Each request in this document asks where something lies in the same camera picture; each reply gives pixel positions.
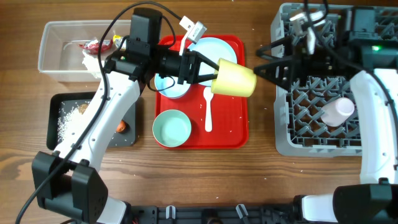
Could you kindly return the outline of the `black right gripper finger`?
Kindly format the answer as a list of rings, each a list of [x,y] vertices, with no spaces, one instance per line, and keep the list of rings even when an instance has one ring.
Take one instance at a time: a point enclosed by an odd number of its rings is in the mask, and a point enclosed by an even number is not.
[[[254,73],[271,83],[290,90],[293,82],[294,63],[292,59],[280,58],[254,68]]]
[[[256,50],[256,55],[265,60],[294,59],[292,35],[280,38]]]

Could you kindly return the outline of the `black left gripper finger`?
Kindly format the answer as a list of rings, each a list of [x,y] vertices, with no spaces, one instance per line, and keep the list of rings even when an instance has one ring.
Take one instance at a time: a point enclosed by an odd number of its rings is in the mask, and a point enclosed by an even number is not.
[[[217,75],[215,74],[195,75],[193,78],[193,84],[207,82],[209,80],[214,80],[214,79],[217,79]]]
[[[197,70],[200,70],[200,66],[202,63],[210,66],[211,68],[215,69],[216,71],[219,70],[219,65],[215,62],[213,62],[212,60],[210,60],[209,58],[207,58],[206,56],[204,56],[203,54],[199,53],[199,52],[195,52],[196,56],[195,56],[195,66],[197,68]]]

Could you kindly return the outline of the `light blue bowl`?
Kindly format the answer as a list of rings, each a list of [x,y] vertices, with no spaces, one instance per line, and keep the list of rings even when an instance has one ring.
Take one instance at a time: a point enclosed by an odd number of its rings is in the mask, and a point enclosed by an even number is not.
[[[154,84],[156,90],[166,98],[177,99],[184,96],[189,88],[190,84],[184,81],[183,84],[177,83],[177,77],[165,77],[161,78],[158,73],[155,74]]]

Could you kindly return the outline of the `yellow plastic cup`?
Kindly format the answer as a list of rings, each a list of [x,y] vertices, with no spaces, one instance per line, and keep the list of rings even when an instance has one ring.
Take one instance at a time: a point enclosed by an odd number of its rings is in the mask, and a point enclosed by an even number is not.
[[[217,78],[211,84],[213,94],[239,97],[253,94],[257,83],[253,70],[223,58],[218,60],[218,66],[219,69],[215,72]]]

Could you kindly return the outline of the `pink plastic cup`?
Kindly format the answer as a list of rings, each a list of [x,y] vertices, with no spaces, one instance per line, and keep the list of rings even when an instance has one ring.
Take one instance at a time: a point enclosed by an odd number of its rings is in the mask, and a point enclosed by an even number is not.
[[[321,120],[328,126],[337,127],[343,124],[355,110],[349,98],[338,98],[322,107]]]

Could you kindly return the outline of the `green bowl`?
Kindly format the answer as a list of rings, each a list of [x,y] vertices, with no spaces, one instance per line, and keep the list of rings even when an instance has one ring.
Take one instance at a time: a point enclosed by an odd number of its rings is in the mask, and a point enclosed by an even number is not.
[[[165,147],[178,147],[190,137],[192,125],[188,116],[179,110],[166,110],[156,116],[152,125],[155,140]]]

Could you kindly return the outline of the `yellow snack wrapper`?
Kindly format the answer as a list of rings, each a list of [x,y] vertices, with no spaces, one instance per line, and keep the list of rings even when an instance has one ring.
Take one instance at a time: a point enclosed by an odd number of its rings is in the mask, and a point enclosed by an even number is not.
[[[113,44],[116,46],[116,48],[120,48],[121,50],[126,49],[126,42],[123,42],[123,36],[120,35],[114,35],[113,36]]]

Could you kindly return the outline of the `orange carrot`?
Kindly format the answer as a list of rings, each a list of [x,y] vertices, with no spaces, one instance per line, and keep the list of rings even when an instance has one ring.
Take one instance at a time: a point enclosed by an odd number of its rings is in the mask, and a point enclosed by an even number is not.
[[[121,120],[116,128],[116,132],[123,133],[126,130],[126,128],[127,128],[127,124],[125,123],[125,121]]]

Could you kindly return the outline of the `white tissue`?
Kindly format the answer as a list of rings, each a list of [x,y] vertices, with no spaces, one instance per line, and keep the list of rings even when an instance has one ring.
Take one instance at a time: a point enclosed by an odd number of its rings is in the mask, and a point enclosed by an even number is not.
[[[83,52],[82,64],[86,67],[87,71],[92,74],[95,78],[101,78],[100,66],[98,59],[86,52]]]

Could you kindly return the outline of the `red snack wrapper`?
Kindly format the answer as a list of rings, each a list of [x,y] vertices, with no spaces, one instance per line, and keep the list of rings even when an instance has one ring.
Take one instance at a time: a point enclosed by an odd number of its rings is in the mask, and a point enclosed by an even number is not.
[[[101,46],[101,53],[111,49],[113,45],[112,40],[104,40]],[[84,53],[89,55],[96,55],[99,51],[100,42],[98,40],[90,40],[84,44],[78,44],[78,46],[83,49]]]

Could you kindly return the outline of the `brown food lump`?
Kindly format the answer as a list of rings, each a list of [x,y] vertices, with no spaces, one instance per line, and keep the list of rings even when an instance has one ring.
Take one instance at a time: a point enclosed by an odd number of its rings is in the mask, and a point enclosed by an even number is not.
[[[88,107],[88,104],[87,104],[87,103],[81,104],[81,105],[78,107],[78,112],[79,112],[80,114],[84,114],[84,112],[86,111],[87,107]]]

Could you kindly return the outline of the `white rice pile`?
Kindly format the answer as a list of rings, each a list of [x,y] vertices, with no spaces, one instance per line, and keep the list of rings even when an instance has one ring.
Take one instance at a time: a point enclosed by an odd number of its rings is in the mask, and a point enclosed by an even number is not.
[[[57,120],[57,142],[61,143],[65,139],[65,135],[69,129],[69,125],[74,119],[80,116],[80,112],[77,107],[72,106],[71,108],[61,108],[58,112]]]

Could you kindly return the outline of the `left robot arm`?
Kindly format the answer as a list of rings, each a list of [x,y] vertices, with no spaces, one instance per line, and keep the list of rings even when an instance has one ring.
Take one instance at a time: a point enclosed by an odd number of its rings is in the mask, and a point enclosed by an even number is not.
[[[117,50],[98,61],[102,79],[81,123],[72,127],[53,153],[39,152],[32,161],[35,190],[30,199],[75,222],[131,223],[130,204],[108,195],[99,170],[119,122],[152,77],[176,77],[180,84],[215,78],[200,75],[201,64],[216,67],[201,53],[160,45],[165,6],[144,1],[131,9],[129,35]]]

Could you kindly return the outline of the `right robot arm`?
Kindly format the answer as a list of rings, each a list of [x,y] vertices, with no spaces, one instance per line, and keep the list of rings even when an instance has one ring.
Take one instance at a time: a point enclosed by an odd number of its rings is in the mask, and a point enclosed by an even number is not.
[[[360,182],[272,207],[289,223],[397,222],[397,9],[281,5],[266,60],[280,154],[360,156]]]

